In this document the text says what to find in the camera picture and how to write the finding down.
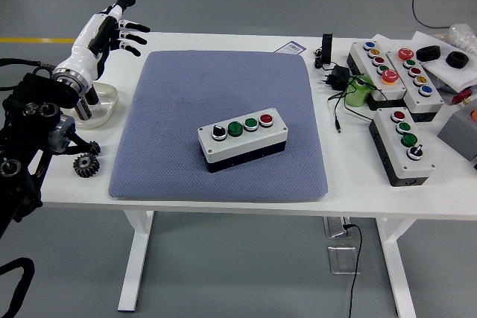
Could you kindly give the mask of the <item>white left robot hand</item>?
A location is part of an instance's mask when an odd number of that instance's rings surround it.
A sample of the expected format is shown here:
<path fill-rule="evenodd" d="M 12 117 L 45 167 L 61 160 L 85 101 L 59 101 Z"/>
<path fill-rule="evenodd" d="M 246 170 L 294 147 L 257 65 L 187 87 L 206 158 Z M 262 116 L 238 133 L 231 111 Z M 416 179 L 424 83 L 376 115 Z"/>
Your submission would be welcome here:
<path fill-rule="evenodd" d="M 111 51 L 125 50 L 140 56 L 140 51 L 131 43 L 145 45 L 147 41 L 133 32 L 147 33 L 150 28 L 123 19 L 123 13 L 135 2 L 117 0 L 115 4 L 93 14 L 73 43 L 71 55 L 54 69 L 52 77 L 76 86 L 83 93 L 101 77 Z"/>

